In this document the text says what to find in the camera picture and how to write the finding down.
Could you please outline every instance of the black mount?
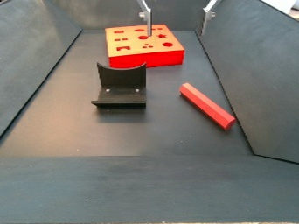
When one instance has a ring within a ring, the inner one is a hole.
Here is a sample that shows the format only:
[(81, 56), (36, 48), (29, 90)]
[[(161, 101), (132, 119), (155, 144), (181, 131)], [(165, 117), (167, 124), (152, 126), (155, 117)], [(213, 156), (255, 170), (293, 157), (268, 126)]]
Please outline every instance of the black mount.
[(101, 88), (97, 100), (91, 103), (97, 107), (145, 107), (145, 63), (141, 66), (119, 69), (97, 63)]

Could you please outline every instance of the gray wall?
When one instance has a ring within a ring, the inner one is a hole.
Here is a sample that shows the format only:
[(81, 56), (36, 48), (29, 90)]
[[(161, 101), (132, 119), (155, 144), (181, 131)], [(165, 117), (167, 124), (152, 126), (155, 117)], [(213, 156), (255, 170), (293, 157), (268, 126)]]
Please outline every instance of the gray wall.
[(0, 5), (0, 136), (54, 67), (80, 28), (50, 0)]
[[(136, 0), (53, 0), (84, 30), (141, 25), (141, 11)], [(208, 0), (145, 0), (153, 12), (153, 23), (165, 24), (172, 30), (193, 30), (203, 16)]]
[(224, 0), (200, 38), (257, 155), (299, 162), (299, 23), (257, 0)]

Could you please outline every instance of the circular hole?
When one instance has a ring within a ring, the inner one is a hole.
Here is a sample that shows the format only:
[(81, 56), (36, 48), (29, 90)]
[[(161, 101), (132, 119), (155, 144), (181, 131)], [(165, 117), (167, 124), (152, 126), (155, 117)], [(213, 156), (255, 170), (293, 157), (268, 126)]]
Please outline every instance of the circular hole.
[(140, 37), (137, 37), (139, 39), (148, 39), (148, 37), (147, 36), (140, 36)]
[(168, 47), (171, 47), (171, 46), (173, 46), (173, 44), (172, 43), (163, 43), (163, 46), (168, 46)]

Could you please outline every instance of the red block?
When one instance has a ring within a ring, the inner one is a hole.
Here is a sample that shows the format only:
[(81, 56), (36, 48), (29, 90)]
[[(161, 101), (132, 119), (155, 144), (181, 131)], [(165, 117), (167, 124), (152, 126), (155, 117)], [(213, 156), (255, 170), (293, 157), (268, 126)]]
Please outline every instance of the red block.
[(181, 85), (180, 92), (219, 126), (228, 130), (236, 122), (235, 117), (189, 83)]
[(184, 49), (164, 24), (153, 24), (152, 37), (145, 25), (107, 28), (107, 54), (113, 68), (163, 67), (183, 63)]

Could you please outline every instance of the black bracket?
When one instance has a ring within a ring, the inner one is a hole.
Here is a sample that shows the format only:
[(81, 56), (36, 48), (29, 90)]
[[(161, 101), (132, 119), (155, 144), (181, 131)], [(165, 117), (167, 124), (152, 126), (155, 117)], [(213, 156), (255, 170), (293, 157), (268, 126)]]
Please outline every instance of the black bracket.
[(100, 90), (97, 107), (145, 107), (145, 63), (128, 69), (115, 69), (97, 63)]

